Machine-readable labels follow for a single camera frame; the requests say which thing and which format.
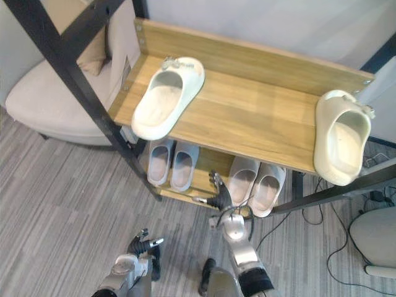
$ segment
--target floor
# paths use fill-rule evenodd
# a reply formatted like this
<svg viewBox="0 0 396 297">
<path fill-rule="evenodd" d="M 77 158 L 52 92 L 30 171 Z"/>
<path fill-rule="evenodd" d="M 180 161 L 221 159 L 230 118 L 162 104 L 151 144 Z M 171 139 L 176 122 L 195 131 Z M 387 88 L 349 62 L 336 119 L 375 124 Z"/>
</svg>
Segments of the floor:
<svg viewBox="0 0 396 297">
<path fill-rule="evenodd" d="M 394 150 L 369 144 L 367 156 Z M 304 178 L 306 193 L 317 178 Z M 291 196 L 290 173 L 281 202 Z M 345 223 L 356 217 L 365 198 L 334 203 Z M 383 207 L 374 202 L 368 208 Z M 345 240 L 330 205 L 324 222 L 304 222 L 293 212 L 259 250 L 280 296 L 385 296 L 341 285 L 326 270 L 326 257 Z M 115 258 L 144 227 L 163 236 L 161 280 L 153 296 L 198 296 L 200 271 L 208 256 L 230 268 L 226 245 L 210 231 L 204 207 L 164 199 L 156 202 L 126 162 L 108 148 L 44 140 L 1 110 L 0 117 L 0 296 L 91 296 Z M 307 209 L 313 222 L 317 207 Z M 256 220 L 252 244 L 283 215 Z M 370 277 L 351 244 L 331 261 L 344 282 L 396 293 L 396 281 Z"/>
</svg>

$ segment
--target pillow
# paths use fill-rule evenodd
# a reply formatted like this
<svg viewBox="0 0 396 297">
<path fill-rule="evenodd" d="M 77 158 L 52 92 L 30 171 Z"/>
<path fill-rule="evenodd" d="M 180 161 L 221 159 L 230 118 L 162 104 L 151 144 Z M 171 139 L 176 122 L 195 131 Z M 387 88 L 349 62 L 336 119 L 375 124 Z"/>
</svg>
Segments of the pillow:
<svg viewBox="0 0 396 297">
<path fill-rule="evenodd" d="M 82 70 L 95 76 L 99 75 L 106 59 L 105 40 L 106 32 L 103 27 L 77 59 L 77 64 Z"/>
<path fill-rule="evenodd" d="M 60 34 L 79 16 L 89 2 L 89 0 L 41 0 Z M 77 59 L 77 64 L 82 70 L 92 75 L 100 73 L 106 59 L 105 39 L 106 33 L 103 27 Z"/>
</svg>

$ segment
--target gray slipper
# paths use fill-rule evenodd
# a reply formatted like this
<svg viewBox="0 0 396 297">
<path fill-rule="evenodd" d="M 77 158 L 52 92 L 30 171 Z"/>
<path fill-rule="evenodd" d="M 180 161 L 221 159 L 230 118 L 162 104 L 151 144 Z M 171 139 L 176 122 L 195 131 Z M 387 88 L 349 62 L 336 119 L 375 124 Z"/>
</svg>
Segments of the gray slipper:
<svg viewBox="0 0 396 297">
<path fill-rule="evenodd" d="M 171 178 L 171 187 L 173 189 L 183 192 L 190 187 L 198 156 L 198 146 L 185 142 L 176 144 Z"/>
<path fill-rule="evenodd" d="M 174 141 L 162 139 L 150 142 L 147 180 L 154 186 L 165 184 L 171 166 Z"/>
</svg>

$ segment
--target lower shelf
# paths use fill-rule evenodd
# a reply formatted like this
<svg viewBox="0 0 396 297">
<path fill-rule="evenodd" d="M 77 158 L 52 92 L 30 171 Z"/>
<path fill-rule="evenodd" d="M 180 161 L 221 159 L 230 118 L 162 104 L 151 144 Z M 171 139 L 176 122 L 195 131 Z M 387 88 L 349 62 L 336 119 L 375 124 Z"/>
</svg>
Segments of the lower shelf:
<svg viewBox="0 0 396 297">
<path fill-rule="evenodd" d="M 204 207 L 208 207 L 210 209 L 214 209 L 214 207 L 211 207 L 209 205 L 206 204 L 202 204 L 202 203 L 198 203 L 192 200 L 193 197 L 195 196 L 201 196 L 201 197 L 210 197 L 210 194 L 207 193 L 203 193 L 203 192 L 199 192 L 197 190 L 193 190 L 191 191 L 189 194 L 186 193 L 177 193 L 177 192 L 173 192 L 169 189 L 161 189 L 160 188 L 160 193 L 161 196 L 165 196 L 165 197 L 169 197 L 172 199 L 177 199 L 177 200 L 181 200 L 184 202 L 189 202 L 189 203 L 193 203 L 199 206 L 204 206 Z"/>
<path fill-rule="evenodd" d="M 146 149 L 143 152 L 140 163 L 142 164 L 143 168 L 147 171 L 148 152 L 146 151 Z M 183 193 L 178 193 L 171 189 L 170 179 L 172 177 L 172 168 L 170 169 L 168 175 L 168 181 L 159 188 L 164 191 L 174 192 L 177 195 L 185 195 L 189 197 L 194 197 L 194 196 L 210 197 L 215 193 L 214 186 L 209 182 L 210 170 L 216 170 L 220 174 L 224 182 L 226 183 L 228 179 L 228 173 L 230 172 L 230 168 L 233 160 L 234 160 L 234 156 L 232 155 L 201 147 L 199 150 L 197 165 L 194 170 L 194 176 L 192 178 L 191 187 L 187 191 Z"/>
</svg>

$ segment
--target light gray slipper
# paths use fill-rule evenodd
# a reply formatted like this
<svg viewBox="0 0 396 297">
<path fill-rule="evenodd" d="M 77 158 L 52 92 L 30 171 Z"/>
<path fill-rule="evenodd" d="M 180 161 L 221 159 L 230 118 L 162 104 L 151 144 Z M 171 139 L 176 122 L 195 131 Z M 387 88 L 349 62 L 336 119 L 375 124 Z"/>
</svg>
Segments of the light gray slipper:
<svg viewBox="0 0 396 297">
<path fill-rule="evenodd" d="M 234 158 L 228 179 L 228 191 L 234 206 L 245 205 L 248 202 L 259 167 L 258 161 L 243 157 Z"/>
<path fill-rule="evenodd" d="M 162 139 L 150 142 L 147 180 L 154 186 L 165 184 L 171 166 L 174 141 Z"/>
<path fill-rule="evenodd" d="M 261 163 L 251 198 L 248 202 L 254 215 L 264 218 L 271 213 L 273 206 L 278 200 L 285 178 L 286 169 Z"/>
<path fill-rule="evenodd" d="M 194 175 L 199 156 L 199 147 L 178 142 L 174 150 L 171 187 L 179 192 L 187 190 Z"/>
</svg>

